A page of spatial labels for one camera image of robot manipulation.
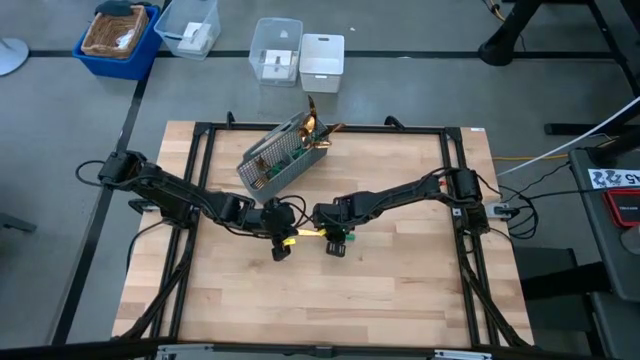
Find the gray floor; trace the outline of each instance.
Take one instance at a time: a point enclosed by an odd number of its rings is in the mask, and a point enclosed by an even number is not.
[[[99,2],[5,0],[0,34],[20,37],[32,49],[70,50]],[[637,34],[619,4],[599,5],[637,68]],[[349,50],[473,51],[499,26],[480,1],[469,0],[220,0],[220,14],[217,50],[247,50],[255,22],[265,16],[300,19],[305,32],[343,34]],[[530,51],[607,49],[581,6],[544,6],[524,34]],[[39,226],[33,235],[1,231],[0,347],[49,341],[97,194],[79,184],[73,170],[114,147],[135,86],[96,78],[71,58],[31,58],[0,78],[0,211]],[[246,59],[158,59],[129,148],[154,159],[169,120],[222,121],[231,110],[239,121],[277,122],[304,110],[304,97],[299,84],[258,86]],[[340,93],[314,99],[329,123],[379,124],[393,114],[411,125],[485,127],[495,155],[523,156],[569,140],[545,136],[544,123],[598,122],[631,93],[611,61],[528,60],[493,68],[478,60],[349,58]],[[498,170],[513,165],[496,163]],[[540,163],[501,181],[521,188],[556,165]],[[574,187],[565,170],[533,192]],[[128,199],[114,196],[70,341],[110,335],[126,248],[139,223]],[[597,260],[577,197],[540,200],[539,211],[538,235],[517,245],[572,247],[579,262]],[[557,339],[536,333],[543,346],[554,347]]]

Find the table leg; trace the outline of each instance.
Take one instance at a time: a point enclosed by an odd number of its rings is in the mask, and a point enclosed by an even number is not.
[[[521,280],[520,283],[525,300],[611,291],[609,277],[601,261],[548,275],[535,276]]]
[[[35,225],[3,213],[0,213],[0,225],[7,229],[16,229],[24,232],[34,232],[36,230]]]
[[[493,66],[509,65],[513,61],[513,48],[520,33],[543,2],[544,0],[518,0],[498,31],[480,45],[480,59]]]

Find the metal mesh basket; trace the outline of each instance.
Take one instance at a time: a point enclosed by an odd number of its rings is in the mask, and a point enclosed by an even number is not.
[[[327,154],[327,149],[301,150],[302,140],[298,136],[298,128],[305,118],[306,115],[302,112],[296,114],[244,153],[237,171],[242,183],[256,201],[265,203]],[[322,133],[327,129],[321,121],[316,119],[316,123],[316,132]],[[272,169],[278,167],[279,170],[262,186],[256,183],[261,178],[262,181],[265,179],[265,171],[256,162],[259,157],[267,166]]]

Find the wooden tabletop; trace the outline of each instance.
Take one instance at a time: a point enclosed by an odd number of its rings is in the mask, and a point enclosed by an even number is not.
[[[167,124],[157,161],[164,170],[183,175],[193,126],[193,122]],[[217,131],[207,189],[247,194],[235,168],[245,149],[264,134]],[[484,130],[465,128],[462,134],[468,166],[497,187]],[[300,195],[312,207],[351,192],[380,191],[414,181],[442,164],[434,135],[336,133],[332,141],[328,155],[280,195]],[[455,159],[453,145],[450,148]],[[482,191],[485,201],[498,198],[485,187]],[[396,208],[358,226],[344,258],[326,255],[323,238],[298,237],[293,254],[282,262],[271,259],[269,241],[237,237],[201,218],[179,338],[469,347],[450,216],[450,209],[436,201]],[[140,227],[159,219],[157,213],[146,214]],[[492,220],[491,226],[507,231],[500,221]],[[138,239],[114,335],[128,330],[157,294],[169,237],[170,228],[160,226]],[[493,300],[532,344],[511,244],[493,232],[482,236],[482,244]],[[172,307],[173,297],[168,301],[168,309]],[[488,343],[477,299],[475,308],[481,339]],[[170,318],[167,310],[162,334],[168,333]]]

